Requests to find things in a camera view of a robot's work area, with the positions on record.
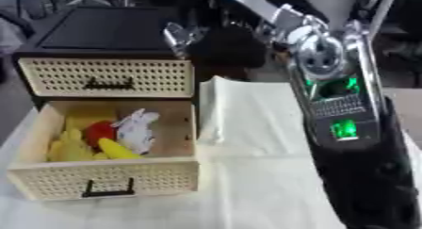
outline open drawer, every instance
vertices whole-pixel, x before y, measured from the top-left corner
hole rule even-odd
[[[70,109],[113,107],[122,116],[139,108],[160,114],[155,142],[142,159],[48,162],[51,142]],[[55,101],[38,115],[8,168],[9,179],[31,200],[172,194],[196,190],[195,114],[190,101]]]

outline woven panel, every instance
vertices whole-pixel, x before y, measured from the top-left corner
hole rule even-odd
[[[96,192],[127,190],[129,178],[134,178],[137,195],[192,191],[198,183],[196,162],[55,167],[12,173],[37,200],[82,199],[89,180]]]
[[[317,101],[312,104],[316,116],[319,118],[340,116],[357,112],[365,112],[358,94],[342,98]]]
[[[21,58],[39,96],[191,97],[193,68],[185,60]]]

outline toy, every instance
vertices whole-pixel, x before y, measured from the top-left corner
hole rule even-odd
[[[66,130],[77,128],[82,131],[99,121],[117,121],[116,111],[105,106],[74,108],[67,113]]]
[[[158,118],[158,113],[145,112],[142,108],[112,126],[118,127],[117,139],[121,145],[135,154],[143,155],[150,151],[154,143],[153,131],[148,129],[148,125]]]
[[[106,159],[108,159],[108,156],[103,152],[97,153],[94,155],[94,160],[106,160]]]
[[[64,131],[59,140],[52,142],[47,158],[52,162],[87,161],[93,159],[93,153],[82,140],[81,131],[74,128]]]
[[[100,138],[116,139],[116,129],[109,121],[100,121],[87,127],[84,131],[87,144],[93,148],[98,147]]]
[[[101,138],[98,140],[98,145],[110,158],[141,158],[140,155],[132,153],[132,151],[111,139]]]

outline red toy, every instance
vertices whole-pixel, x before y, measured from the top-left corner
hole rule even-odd
[[[92,148],[98,147],[100,138],[116,140],[116,129],[111,126],[110,121],[100,121],[85,129],[85,139]]]

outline white plush toy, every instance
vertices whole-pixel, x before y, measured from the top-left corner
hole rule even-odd
[[[121,145],[135,154],[142,155],[148,153],[154,144],[153,131],[148,125],[158,118],[158,113],[145,112],[145,109],[141,108],[112,126],[118,127],[117,140]]]

